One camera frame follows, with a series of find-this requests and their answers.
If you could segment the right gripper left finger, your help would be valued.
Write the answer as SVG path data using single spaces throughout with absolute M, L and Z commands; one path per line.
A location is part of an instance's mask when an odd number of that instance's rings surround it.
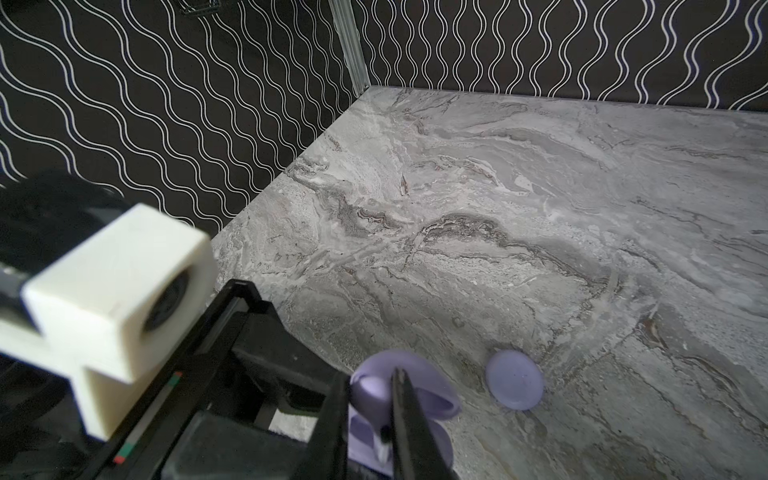
M 337 373 L 292 480 L 347 477 L 348 406 L 349 376 Z

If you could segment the purple earbud charging case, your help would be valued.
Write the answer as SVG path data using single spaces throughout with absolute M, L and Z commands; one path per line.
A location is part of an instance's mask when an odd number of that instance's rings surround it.
M 453 447 L 440 422 L 460 410 L 454 388 L 427 360 L 379 352 L 350 379 L 348 457 L 389 478 L 450 479 Z

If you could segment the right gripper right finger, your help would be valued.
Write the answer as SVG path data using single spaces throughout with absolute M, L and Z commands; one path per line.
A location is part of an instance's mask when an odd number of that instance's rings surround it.
M 394 479 L 453 479 L 429 428 L 407 371 L 395 368 L 391 378 Z

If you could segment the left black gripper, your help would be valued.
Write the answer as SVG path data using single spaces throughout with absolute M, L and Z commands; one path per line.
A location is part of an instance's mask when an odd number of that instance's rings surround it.
M 291 479 L 337 373 L 231 280 L 81 477 Z

